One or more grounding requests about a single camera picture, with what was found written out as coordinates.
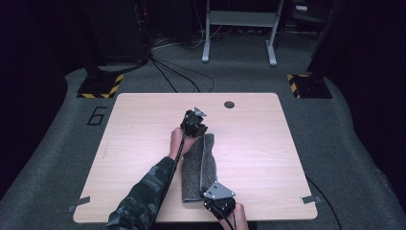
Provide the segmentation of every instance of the gray towel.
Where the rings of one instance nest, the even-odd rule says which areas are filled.
[[[199,138],[184,155],[182,168],[182,202],[203,200],[203,193],[217,181],[212,155],[214,135],[207,133]]]

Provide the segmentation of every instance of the camouflage jacket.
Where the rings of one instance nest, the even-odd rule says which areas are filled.
[[[174,160],[164,157],[138,182],[108,218],[110,230],[149,229],[158,215]]]

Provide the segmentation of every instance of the table top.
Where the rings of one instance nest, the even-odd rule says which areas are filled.
[[[225,107],[233,102],[234,108]],[[273,93],[125,93],[118,96],[80,197],[76,222],[108,215],[149,169],[169,153],[170,133],[197,106],[214,134],[218,182],[236,193],[248,220],[314,219],[305,174]],[[216,221],[202,202],[182,203],[182,159],[157,222]]]

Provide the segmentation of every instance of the table leg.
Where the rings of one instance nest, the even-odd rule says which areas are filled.
[[[275,51],[274,51],[274,41],[275,41],[275,35],[278,30],[278,24],[281,18],[281,12],[282,12],[282,6],[283,6],[283,0],[280,1],[278,5],[278,10],[275,13],[275,19],[274,19],[274,25],[272,27],[272,33],[269,37],[269,40],[266,40],[266,49],[268,51],[268,57],[269,57],[269,64],[272,67],[277,66],[277,59],[275,57]]]
[[[206,6],[206,40],[204,42],[202,62],[209,62],[210,54],[210,0],[207,0]]]

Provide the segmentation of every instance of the black cable on floor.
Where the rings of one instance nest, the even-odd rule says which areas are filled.
[[[335,213],[331,203],[328,201],[327,197],[325,196],[325,194],[323,194],[322,190],[306,175],[305,178],[317,189],[317,191],[319,191],[319,193],[322,195],[322,197],[325,199],[326,203],[328,204],[331,213],[334,215],[335,220],[337,221],[338,227],[340,228],[340,230],[343,229],[343,226],[340,223],[340,220],[337,217],[337,214]]]
[[[194,88],[196,88],[199,93],[201,92],[201,91],[200,91],[200,88],[197,86],[197,84],[196,84],[193,80],[191,80],[190,78],[186,77],[185,75],[183,75],[183,74],[181,74],[181,73],[179,73],[179,72],[173,70],[172,68],[168,67],[165,63],[163,63],[162,60],[157,59],[157,58],[155,58],[155,57],[150,57],[149,59],[152,61],[152,63],[155,65],[155,67],[161,72],[161,74],[165,77],[165,79],[167,80],[167,82],[170,84],[170,86],[172,87],[172,89],[173,89],[176,93],[177,93],[177,90],[174,88],[173,84],[170,82],[170,80],[168,79],[167,75],[165,75],[165,73],[162,71],[161,68],[167,70],[168,72],[172,73],[173,75],[176,75],[176,76],[178,76],[178,77],[181,77],[181,78],[183,78],[183,79],[189,81],[189,82],[193,85],[193,92],[194,92]]]
[[[167,80],[167,82],[169,83],[170,87],[172,87],[173,91],[175,91],[175,93],[177,93],[177,90],[175,89],[175,87],[173,86],[173,84],[170,82],[170,80],[168,79],[167,75],[158,67],[158,65],[155,63],[155,60],[153,58],[149,58],[152,63],[155,65],[155,67],[159,70],[159,72],[161,72],[161,74],[165,77],[165,79]]]
[[[171,65],[177,66],[177,67],[179,67],[179,68],[182,68],[182,69],[184,69],[184,70],[190,71],[190,72],[192,72],[192,73],[195,73],[195,74],[197,74],[197,75],[203,76],[203,77],[205,77],[205,78],[211,80],[211,81],[212,81],[212,87],[210,88],[209,93],[212,92],[212,90],[213,90],[213,88],[214,88],[214,79],[213,79],[213,78],[211,78],[211,77],[209,77],[209,76],[207,76],[207,75],[204,75],[204,74],[202,74],[202,73],[196,72],[196,71],[194,71],[194,70],[185,68],[185,67],[183,67],[183,66],[181,66],[181,65],[172,63],[172,62],[167,61],[167,60],[162,60],[162,59],[159,59],[159,58],[156,58],[156,57],[154,57],[154,59],[155,59],[155,60],[159,60],[159,61],[164,62],[164,63],[168,63],[168,64],[171,64]]]

